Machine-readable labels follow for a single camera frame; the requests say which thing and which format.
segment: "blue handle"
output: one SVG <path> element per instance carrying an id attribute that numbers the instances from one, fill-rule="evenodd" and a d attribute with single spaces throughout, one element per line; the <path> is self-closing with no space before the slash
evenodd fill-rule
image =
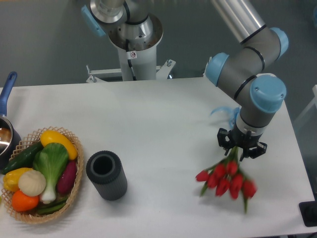
<path id="1" fill-rule="evenodd" d="M 16 72 L 11 72 L 5 82 L 5 85 L 0 94 L 0 115 L 6 116 L 6 105 L 17 77 L 18 74 Z"/>
<path id="2" fill-rule="evenodd" d="M 317 28 L 317 6 L 314 8 L 313 21 L 314 21 L 314 26 Z"/>
<path id="3" fill-rule="evenodd" d="M 97 21 L 91 15 L 91 13 L 88 10 L 88 8 L 86 7 L 86 5 L 81 8 L 81 15 L 83 16 L 83 18 L 84 18 L 85 22 L 87 23 L 88 27 L 90 28 L 90 30 L 95 35 L 97 35 L 99 37 L 106 35 L 104 30 L 100 27 L 100 25 L 97 23 Z"/>

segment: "pot handle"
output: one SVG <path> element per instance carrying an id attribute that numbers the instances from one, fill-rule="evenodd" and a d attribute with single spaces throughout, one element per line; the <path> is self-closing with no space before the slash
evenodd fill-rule
<path id="1" fill-rule="evenodd" d="M 6 116 L 6 105 L 18 74 L 11 72 L 0 94 L 0 115 Z"/>

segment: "warning label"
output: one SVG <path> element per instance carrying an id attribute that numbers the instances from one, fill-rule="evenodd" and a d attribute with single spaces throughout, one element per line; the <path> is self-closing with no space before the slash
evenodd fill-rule
<path id="1" fill-rule="evenodd" d="M 136 59 L 137 58 L 137 52 L 136 51 L 129 51 L 127 52 L 128 60 Z"/>

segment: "green cucumber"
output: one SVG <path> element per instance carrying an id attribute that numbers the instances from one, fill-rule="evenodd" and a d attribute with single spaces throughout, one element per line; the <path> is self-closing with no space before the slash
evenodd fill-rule
<path id="1" fill-rule="evenodd" d="M 10 171 L 19 168 L 31 168 L 35 155 L 42 149 L 43 145 L 40 141 L 30 145 L 25 150 L 17 154 L 12 160 L 10 160 L 7 166 L 2 169 L 1 173 L 5 175 Z"/>
<path id="2" fill-rule="evenodd" d="M 48 215 L 48 214 L 52 214 L 54 212 L 59 211 L 60 209 L 62 209 L 65 206 L 66 202 L 60 203 L 54 207 L 43 207 L 43 208 L 39 208 L 36 212 L 37 214 L 39 214 L 40 216 L 42 215 Z"/>

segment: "purple eggplant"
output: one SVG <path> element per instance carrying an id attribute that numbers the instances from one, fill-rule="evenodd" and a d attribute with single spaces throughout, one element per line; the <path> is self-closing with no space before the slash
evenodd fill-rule
<path id="1" fill-rule="evenodd" d="M 72 160 L 67 164 L 66 169 L 57 182 L 56 188 L 58 193 L 68 194 L 72 190 L 76 179 L 76 173 L 76 161 Z"/>

